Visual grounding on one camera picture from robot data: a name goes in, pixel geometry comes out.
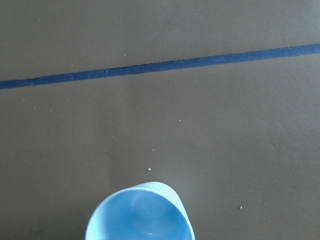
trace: cup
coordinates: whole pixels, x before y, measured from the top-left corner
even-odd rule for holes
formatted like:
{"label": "cup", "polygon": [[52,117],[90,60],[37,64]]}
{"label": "cup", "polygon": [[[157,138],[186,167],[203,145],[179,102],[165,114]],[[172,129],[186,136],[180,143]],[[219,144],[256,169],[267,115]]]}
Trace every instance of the cup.
{"label": "cup", "polygon": [[195,240],[195,235],[178,194],[152,181],[107,197],[92,214],[85,240]]}

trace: blue tape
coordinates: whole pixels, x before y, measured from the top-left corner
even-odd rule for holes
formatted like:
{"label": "blue tape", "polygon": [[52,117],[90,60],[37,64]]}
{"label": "blue tape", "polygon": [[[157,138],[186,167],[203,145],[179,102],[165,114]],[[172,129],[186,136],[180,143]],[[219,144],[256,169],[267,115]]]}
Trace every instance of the blue tape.
{"label": "blue tape", "polygon": [[48,75],[37,78],[0,81],[1,89],[19,88],[44,84],[56,84],[79,80],[109,78],[115,76],[146,74],[177,69],[197,68],[221,64],[249,62],[265,59],[285,58],[300,55],[320,54],[320,43],[301,46],[290,46],[268,50],[249,51],[225,55],[197,57],[191,59],[164,61],[124,67],[105,68],[90,71],[79,71],[66,74]]}

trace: gray floor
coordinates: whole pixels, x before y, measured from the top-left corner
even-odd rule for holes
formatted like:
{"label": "gray floor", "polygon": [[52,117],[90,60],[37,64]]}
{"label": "gray floor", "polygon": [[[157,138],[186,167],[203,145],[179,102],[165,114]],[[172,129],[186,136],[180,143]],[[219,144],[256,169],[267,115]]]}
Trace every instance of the gray floor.
{"label": "gray floor", "polygon": [[[320,43],[317,0],[0,3],[0,81]],[[1,90],[0,239],[84,239],[148,181],[197,240],[320,239],[319,75],[306,55]]]}

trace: floor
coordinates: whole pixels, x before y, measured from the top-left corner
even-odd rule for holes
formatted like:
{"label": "floor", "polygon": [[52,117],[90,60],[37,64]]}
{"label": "floor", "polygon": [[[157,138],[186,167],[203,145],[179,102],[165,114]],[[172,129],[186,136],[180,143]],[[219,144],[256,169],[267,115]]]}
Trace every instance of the floor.
{"label": "floor", "polygon": [[[0,81],[320,43],[318,0],[0,3]],[[0,90],[0,239],[84,239],[149,181],[197,240],[320,239],[319,75],[311,54]]]}

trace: light blue cup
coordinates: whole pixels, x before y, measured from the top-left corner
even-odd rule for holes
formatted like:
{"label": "light blue cup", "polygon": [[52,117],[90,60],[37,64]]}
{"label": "light blue cup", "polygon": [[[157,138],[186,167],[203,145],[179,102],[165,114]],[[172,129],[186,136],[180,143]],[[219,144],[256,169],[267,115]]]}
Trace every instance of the light blue cup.
{"label": "light blue cup", "polygon": [[85,240],[195,240],[178,194],[161,182],[117,191],[94,211]]}

